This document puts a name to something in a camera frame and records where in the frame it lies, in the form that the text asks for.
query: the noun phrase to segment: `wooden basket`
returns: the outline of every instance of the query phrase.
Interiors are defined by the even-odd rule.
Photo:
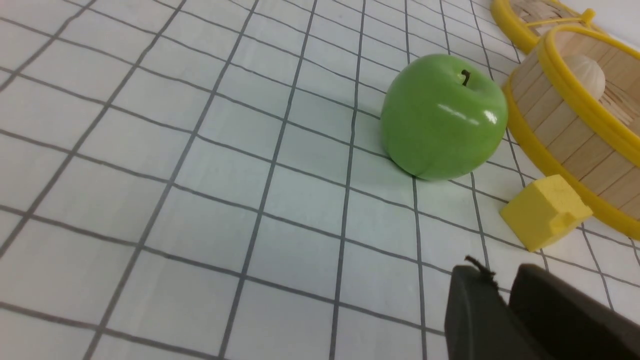
[[[493,0],[491,13],[505,35],[524,53],[558,24],[573,24],[604,33],[592,25],[596,13],[579,14],[557,0]]]
[[[564,63],[574,54],[604,71],[599,101]],[[563,175],[600,220],[640,238],[640,53],[583,27],[556,26],[504,92],[509,128],[533,163]]]

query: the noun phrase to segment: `yellow foam cube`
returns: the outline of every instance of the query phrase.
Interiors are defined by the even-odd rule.
[[[529,251],[551,245],[593,215],[560,175],[535,180],[500,215]]]

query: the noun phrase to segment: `popsicle stick basket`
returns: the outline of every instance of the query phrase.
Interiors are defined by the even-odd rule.
[[[579,14],[557,0],[493,0],[491,13],[502,32],[526,54],[559,24],[602,32],[591,23],[596,15],[592,9]]]
[[[565,62],[595,60],[598,99]],[[545,175],[561,174],[613,228],[640,238],[640,53],[580,26],[556,26],[504,85],[509,129]]]

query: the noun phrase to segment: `grid paper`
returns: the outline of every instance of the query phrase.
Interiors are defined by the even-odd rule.
[[[419,56],[498,83],[517,66],[489,5],[10,1],[0,354],[446,359],[466,254],[506,298],[536,263],[640,323],[632,240],[591,219],[529,253],[501,220],[542,176],[509,132],[439,183],[380,146],[386,89]]]

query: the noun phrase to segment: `green apple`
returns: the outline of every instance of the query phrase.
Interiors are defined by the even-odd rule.
[[[498,84],[455,56],[429,55],[409,64],[389,87],[383,144],[408,173],[453,179],[495,152],[507,118]]]

